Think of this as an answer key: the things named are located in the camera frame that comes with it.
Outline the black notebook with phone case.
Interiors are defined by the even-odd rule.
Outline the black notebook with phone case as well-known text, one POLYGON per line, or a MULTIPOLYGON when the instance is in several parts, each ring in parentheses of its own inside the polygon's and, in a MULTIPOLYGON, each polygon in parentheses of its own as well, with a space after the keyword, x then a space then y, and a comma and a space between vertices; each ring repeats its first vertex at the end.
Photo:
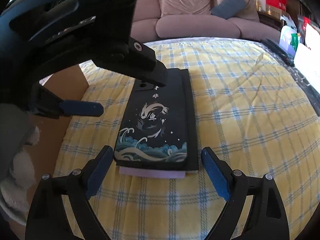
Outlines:
POLYGON ((179 179, 199 170, 199 150, 190 75, 168 70, 158 87, 136 80, 114 147, 120 174, 179 179))

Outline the yellow plaid cloth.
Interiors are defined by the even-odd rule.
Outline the yellow plaid cloth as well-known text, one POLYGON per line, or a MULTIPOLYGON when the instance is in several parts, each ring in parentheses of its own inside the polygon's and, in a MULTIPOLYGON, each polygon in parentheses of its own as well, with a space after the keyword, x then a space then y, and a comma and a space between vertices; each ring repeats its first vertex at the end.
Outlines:
MULTIPOLYGON (((189 70, 199 146, 248 176, 274 176, 296 238, 319 204, 319 117, 291 74, 250 41, 149 46, 167 67, 189 70)), ((112 165, 90 204, 112 239, 203 239, 225 202, 202 168, 183 179, 152 179, 112 165)))

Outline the grey blue cushion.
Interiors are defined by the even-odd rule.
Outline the grey blue cushion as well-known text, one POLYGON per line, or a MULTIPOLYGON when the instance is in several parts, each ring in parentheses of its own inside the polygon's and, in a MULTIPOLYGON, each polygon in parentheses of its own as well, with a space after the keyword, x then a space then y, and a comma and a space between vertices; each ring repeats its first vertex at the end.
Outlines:
POLYGON ((223 0, 211 9, 211 14, 225 20, 235 16, 246 7, 245 0, 223 0))

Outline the red box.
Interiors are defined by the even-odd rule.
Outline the red box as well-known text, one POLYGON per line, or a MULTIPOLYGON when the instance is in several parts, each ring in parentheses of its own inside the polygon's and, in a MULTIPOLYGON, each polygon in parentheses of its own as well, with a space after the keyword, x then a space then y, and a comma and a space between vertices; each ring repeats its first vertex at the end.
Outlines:
POLYGON ((286 11, 287 0, 265 0, 266 5, 286 11))

